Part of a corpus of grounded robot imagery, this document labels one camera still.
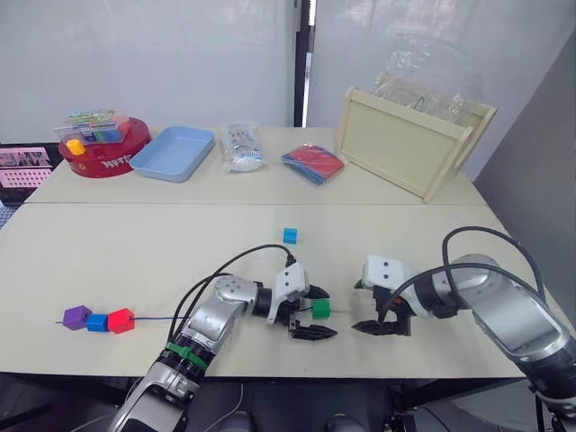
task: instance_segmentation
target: black cable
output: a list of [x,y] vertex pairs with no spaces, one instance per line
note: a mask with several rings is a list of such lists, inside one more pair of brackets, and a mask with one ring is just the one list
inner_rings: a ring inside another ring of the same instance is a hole
[[444,428],[447,432],[452,432],[450,430],[450,427],[448,427],[446,423],[442,421],[442,419],[432,409],[428,407],[422,407],[422,408],[426,410],[428,414],[430,414],[434,419],[436,419],[436,421],[442,425],[442,428]]
[[194,297],[194,300],[192,301],[192,303],[190,304],[190,306],[188,307],[186,313],[184,314],[185,318],[182,319],[182,321],[180,322],[180,324],[178,325],[178,328],[175,330],[174,333],[172,333],[172,338],[175,337],[176,335],[178,335],[182,329],[184,328],[184,325],[187,321],[187,319],[190,317],[190,314],[192,313],[192,311],[194,310],[194,307],[196,306],[196,304],[198,303],[198,301],[200,300],[200,298],[202,297],[202,294],[204,293],[204,291],[206,290],[206,287],[210,284],[210,282],[218,277],[218,275],[222,272],[222,270],[224,270],[226,267],[228,267],[230,264],[234,263],[235,261],[241,259],[242,257],[245,257],[248,254],[251,254],[253,252],[256,252],[258,250],[261,249],[267,249],[267,248],[278,248],[283,250],[286,253],[286,264],[285,266],[291,266],[293,263],[296,262],[296,259],[294,258],[294,255],[292,254],[292,252],[288,249],[288,247],[286,246],[282,246],[282,245],[276,245],[274,243],[271,244],[266,244],[266,245],[261,245],[261,246],[256,246],[256,247],[252,247],[251,249],[245,250],[244,252],[234,256],[232,259],[230,259],[229,261],[227,261],[226,263],[224,263],[223,265],[221,265],[218,270],[216,270],[213,274],[211,274],[210,276],[202,279],[204,281],[202,288],[200,289],[200,291],[196,294],[196,296]]
[[527,290],[529,293],[535,293],[536,292],[527,282],[523,281],[522,279],[520,279],[515,274],[512,274],[511,272],[509,272],[508,270],[504,270],[503,268],[496,267],[495,265],[488,265],[488,264],[481,264],[481,263],[457,263],[457,264],[441,265],[440,267],[431,268],[430,270],[427,270],[426,272],[422,272],[420,274],[417,274],[417,275],[411,277],[408,281],[406,281],[402,285],[400,285],[392,293],[392,295],[390,296],[390,298],[388,299],[386,304],[384,304],[384,307],[382,309],[382,320],[380,320],[380,319],[378,319],[378,320],[380,322],[383,322],[383,320],[386,318],[386,313],[388,313],[388,311],[392,307],[394,301],[396,301],[396,299],[398,299],[400,297],[400,295],[404,292],[404,290],[406,290],[408,287],[410,287],[411,285],[420,281],[421,279],[430,277],[431,275],[435,275],[436,273],[440,273],[440,272],[448,273],[450,270],[453,270],[456,268],[483,268],[484,270],[490,270],[491,272],[501,274],[501,275],[507,277],[508,279],[510,279],[511,281],[516,282],[518,285],[520,285],[522,288]]
[[[218,274],[218,276],[227,276],[229,274],[230,273],[220,273],[220,274]],[[184,306],[184,303],[186,302],[186,300],[188,300],[188,297],[190,297],[190,294],[192,294],[194,292],[194,290],[196,290],[196,288],[198,288],[201,284],[206,282],[206,280],[208,278],[210,278],[210,277],[209,276],[204,277],[199,283],[197,283],[195,286],[190,288],[188,290],[188,292],[184,295],[184,297],[182,297],[182,300],[180,301],[180,303],[178,303],[178,307],[176,308],[176,311],[174,312],[174,316],[172,317],[172,322],[170,323],[170,330],[168,331],[168,342],[170,342],[172,340],[172,338],[174,337],[174,328],[176,326],[176,323],[178,321],[178,316],[180,315],[180,310]]]
[[538,432],[545,432],[544,427],[544,413],[542,412],[542,401],[538,396],[536,397],[536,424],[538,425]]
[[[499,231],[496,231],[495,229],[471,225],[471,226],[456,228],[456,229],[453,229],[452,231],[450,231],[444,237],[444,240],[442,240],[442,264],[444,264],[444,266],[448,266],[450,264],[450,260],[448,259],[448,242],[456,234],[459,234],[459,233],[465,232],[465,231],[487,232],[489,234],[492,234],[493,236],[496,236],[500,239],[507,241],[510,245],[512,245],[514,248],[516,248],[516,250],[522,254],[524,259],[528,262],[528,265],[532,269],[532,273],[534,274],[536,289],[538,292],[538,297],[540,298],[540,300],[544,304],[546,304],[546,294],[545,294],[545,290],[544,290],[544,284],[542,283],[542,276],[540,275],[540,270],[538,269],[538,266],[536,265],[536,261],[528,253],[528,251],[522,245],[520,245],[520,243],[517,240],[513,239],[510,236],[507,236],[506,234],[503,234]],[[454,300],[456,306],[461,306],[462,300],[460,299],[460,296],[458,295],[458,288],[456,287],[456,283],[455,283],[454,277],[452,275],[452,271],[448,270],[446,272],[446,277],[448,279],[450,291],[452,292],[452,297],[453,297],[453,300]]]

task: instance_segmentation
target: table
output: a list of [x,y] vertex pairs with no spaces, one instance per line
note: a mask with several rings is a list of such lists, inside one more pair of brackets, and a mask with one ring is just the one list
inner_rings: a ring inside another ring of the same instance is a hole
[[[284,152],[281,142],[296,147],[326,134],[267,130],[266,143],[278,143],[268,155]],[[257,317],[239,319],[208,375],[522,376],[469,313],[445,320],[415,318],[412,337],[372,337],[350,328],[375,316],[371,294],[353,290],[367,254],[424,270],[441,264],[441,240],[449,230],[467,224],[503,230],[464,177],[424,205],[357,166],[347,166],[318,188],[274,164],[267,172],[229,175],[216,157],[213,151],[183,184],[134,174],[90,180],[59,167],[0,231],[0,343],[10,347],[0,356],[0,371],[143,375],[166,342],[167,322],[139,321],[134,331],[114,335],[69,331],[54,321],[78,304],[102,313],[130,307],[137,316],[171,315],[192,283],[246,248],[280,242],[282,229],[295,227],[301,236],[294,254],[310,282],[331,293],[335,310],[346,312],[322,322],[338,335],[311,343],[291,339],[286,328],[268,327]],[[221,191],[224,185],[229,190]],[[471,233],[454,240],[452,257],[469,252],[491,255],[532,280],[522,257],[495,238]],[[232,270],[269,286],[283,258],[276,251],[261,252]]]

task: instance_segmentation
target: blue cube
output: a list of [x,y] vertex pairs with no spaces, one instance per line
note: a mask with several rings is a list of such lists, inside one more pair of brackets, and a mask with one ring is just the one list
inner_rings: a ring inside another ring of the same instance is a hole
[[298,230],[296,228],[284,228],[283,242],[288,245],[295,245],[298,241]]
[[108,331],[108,315],[95,313],[86,320],[88,331]]

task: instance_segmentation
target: clear plastic bag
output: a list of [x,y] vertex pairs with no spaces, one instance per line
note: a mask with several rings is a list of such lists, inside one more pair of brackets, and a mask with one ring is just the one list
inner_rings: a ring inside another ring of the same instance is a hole
[[375,96],[462,125],[482,99],[482,80],[461,50],[414,34],[397,36],[375,84]]
[[227,123],[218,129],[225,171],[245,173],[259,169],[266,163],[260,130],[256,123]]
[[324,185],[344,168],[339,157],[312,143],[286,153],[282,156],[282,162],[305,175],[315,185]]

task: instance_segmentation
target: white wall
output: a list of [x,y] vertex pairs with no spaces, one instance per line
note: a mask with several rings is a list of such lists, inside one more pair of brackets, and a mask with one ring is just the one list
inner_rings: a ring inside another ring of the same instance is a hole
[[0,0],[0,142],[73,111],[292,125],[292,0]]
[[464,171],[474,179],[570,37],[574,0],[318,0],[309,126],[336,126],[345,91],[374,90],[398,32],[460,44],[499,109]]

